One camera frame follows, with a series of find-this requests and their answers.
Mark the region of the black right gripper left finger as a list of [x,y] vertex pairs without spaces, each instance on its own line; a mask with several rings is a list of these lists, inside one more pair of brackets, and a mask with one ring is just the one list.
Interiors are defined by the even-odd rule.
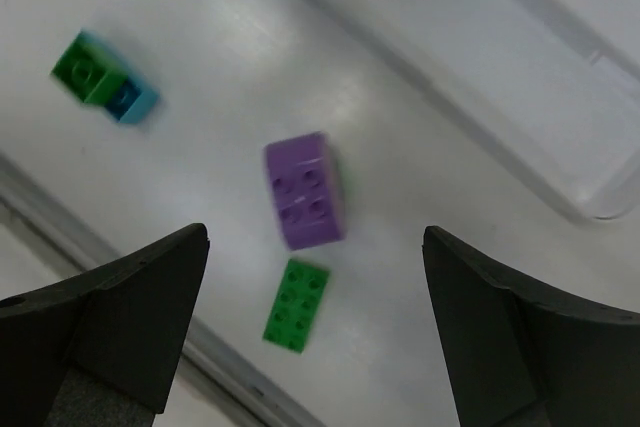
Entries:
[[150,426],[165,410],[209,252],[188,225],[1,302],[4,426]]

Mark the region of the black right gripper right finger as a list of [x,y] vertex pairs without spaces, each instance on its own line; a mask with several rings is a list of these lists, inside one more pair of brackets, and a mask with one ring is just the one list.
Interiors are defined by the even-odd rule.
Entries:
[[423,260],[463,426],[636,426],[639,316],[429,226]]

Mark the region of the purple lego brick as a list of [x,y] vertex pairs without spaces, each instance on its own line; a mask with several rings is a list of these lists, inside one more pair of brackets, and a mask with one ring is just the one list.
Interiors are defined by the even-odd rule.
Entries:
[[336,197],[331,146],[312,132],[264,147],[265,173],[285,244],[292,251],[341,241],[345,209]]

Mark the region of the green lego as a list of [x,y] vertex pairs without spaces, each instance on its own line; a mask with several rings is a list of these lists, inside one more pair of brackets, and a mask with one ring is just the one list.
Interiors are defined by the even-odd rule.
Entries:
[[334,190],[336,193],[336,197],[341,205],[341,209],[345,209],[345,183],[341,165],[341,155],[339,151],[335,148],[331,148],[331,162],[333,167],[333,176],[334,176]]

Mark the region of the green flat lego plate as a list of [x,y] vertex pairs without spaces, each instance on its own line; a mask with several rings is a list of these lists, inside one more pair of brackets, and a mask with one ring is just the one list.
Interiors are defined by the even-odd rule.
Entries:
[[262,338],[302,353],[329,279],[329,270],[291,258],[285,267]]

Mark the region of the teal lego brick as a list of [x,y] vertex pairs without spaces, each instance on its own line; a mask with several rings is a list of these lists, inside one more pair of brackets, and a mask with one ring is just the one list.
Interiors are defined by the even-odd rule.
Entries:
[[127,80],[107,101],[103,109],[116,123],[127,125],[141,123],[159,101],[156,88],[110,44],[91,32],[82,31],[81,36],[89,44],[102,49],[127,74]]

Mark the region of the small green lego brick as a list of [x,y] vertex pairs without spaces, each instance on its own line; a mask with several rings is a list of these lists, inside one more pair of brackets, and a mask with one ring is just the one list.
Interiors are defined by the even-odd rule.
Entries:
[[79,102],[105,105],[127,80],[116,59],[92,36],[81,31],[51,71]]

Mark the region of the white plastic divided tray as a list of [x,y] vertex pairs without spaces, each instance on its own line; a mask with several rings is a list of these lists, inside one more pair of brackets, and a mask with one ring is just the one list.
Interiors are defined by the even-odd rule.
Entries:
[[639,66],[554,0],[315,0],[427,83],[552,207],[639,203]]

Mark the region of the aluminium front rail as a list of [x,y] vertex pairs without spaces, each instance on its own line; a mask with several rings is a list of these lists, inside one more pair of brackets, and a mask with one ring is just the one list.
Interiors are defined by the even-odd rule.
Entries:
[[1,302],[5,426],[150,426],[182,373],[238,426],[317,419],[193,316],[210,242],[195,223],[119,256],[24,172],[1,206],[76,269]]

